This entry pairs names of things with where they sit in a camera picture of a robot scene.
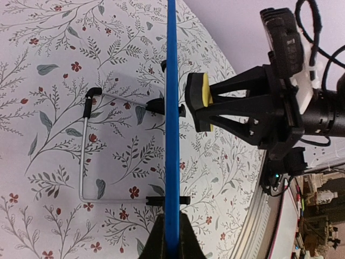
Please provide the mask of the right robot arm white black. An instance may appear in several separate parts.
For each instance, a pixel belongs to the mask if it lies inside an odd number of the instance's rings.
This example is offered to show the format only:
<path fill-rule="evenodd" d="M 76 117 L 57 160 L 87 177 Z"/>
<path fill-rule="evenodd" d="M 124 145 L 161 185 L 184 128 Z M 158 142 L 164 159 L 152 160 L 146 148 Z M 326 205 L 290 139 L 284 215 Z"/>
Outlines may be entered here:
<path fill-rule="evenodd" d="M 185 102 L 197 132 L 222 128 L 281 160 L 303 135 L 344 136 L 344 92 L 316 91 L 300 113 L 297 91 L 271 66 L 256 66 L 209 85 L 205 73 L 191 73 Z"/>

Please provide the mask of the yellow black eraser sponge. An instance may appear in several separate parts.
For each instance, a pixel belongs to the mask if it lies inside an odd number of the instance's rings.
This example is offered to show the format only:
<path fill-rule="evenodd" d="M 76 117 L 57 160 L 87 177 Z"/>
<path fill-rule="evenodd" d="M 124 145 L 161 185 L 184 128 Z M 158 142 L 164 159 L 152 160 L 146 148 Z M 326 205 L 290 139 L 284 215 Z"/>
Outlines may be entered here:
<path fill-rule="evenodd" d="M 207 73 L 188 74 L 184 98 L 193 118 L 196 132 L 212 132 L 213 125 L 205 121 L 203 117 L 197 117 L 197 110 L 206 108 L 213 103 Z"/>

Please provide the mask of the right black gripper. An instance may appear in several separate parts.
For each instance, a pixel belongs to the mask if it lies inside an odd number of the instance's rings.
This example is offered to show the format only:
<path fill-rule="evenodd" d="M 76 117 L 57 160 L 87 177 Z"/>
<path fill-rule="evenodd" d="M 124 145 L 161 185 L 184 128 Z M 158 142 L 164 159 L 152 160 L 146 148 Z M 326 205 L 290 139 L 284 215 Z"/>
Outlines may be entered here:
<path fill-rule="evenodd" d="M 246 91 L 247 99 L 223 94 Z M 220 127 L 281 160 L 304 133 L 290 80 L 279 79 L 269 65 L 256 66 L 210 86 L 212 105 L 196 111 L 196 118 Z"/>

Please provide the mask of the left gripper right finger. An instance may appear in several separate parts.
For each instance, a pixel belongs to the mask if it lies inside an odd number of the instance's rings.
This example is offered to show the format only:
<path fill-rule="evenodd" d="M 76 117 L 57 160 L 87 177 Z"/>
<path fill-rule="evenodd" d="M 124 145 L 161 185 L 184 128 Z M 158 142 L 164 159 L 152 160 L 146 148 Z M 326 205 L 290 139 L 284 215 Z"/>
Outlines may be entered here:
<path fill-rule="evenodd" d="M 198 243 L 191 222 L 185 213 L 180 213 L 179 259 L 206 259 Z"/>

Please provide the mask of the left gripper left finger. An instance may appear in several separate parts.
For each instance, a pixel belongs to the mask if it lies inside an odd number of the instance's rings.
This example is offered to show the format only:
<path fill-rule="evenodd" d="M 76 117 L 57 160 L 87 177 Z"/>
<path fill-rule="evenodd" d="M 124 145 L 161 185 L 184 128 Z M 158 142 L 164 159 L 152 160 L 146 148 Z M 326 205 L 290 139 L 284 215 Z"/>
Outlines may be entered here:
<path fill-rule="evenodd" d="M 139 259 L 164 259 L 166 258 L 165 241 L 165 216 L 159 214 L 149 234 L 147 242 Z"/>

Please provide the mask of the small blue-framed whiteboard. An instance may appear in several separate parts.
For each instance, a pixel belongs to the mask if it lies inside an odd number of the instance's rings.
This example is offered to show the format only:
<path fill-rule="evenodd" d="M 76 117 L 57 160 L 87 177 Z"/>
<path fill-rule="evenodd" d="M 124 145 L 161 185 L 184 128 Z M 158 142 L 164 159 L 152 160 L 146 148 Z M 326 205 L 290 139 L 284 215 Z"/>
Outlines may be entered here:
<path fill-rule="evenodd" d="M 165 241 L 167 257 L 178 258 L 180 241 L 180 145 L 176 2 L 167 1 L 167 67 L 165 79 Z"/>

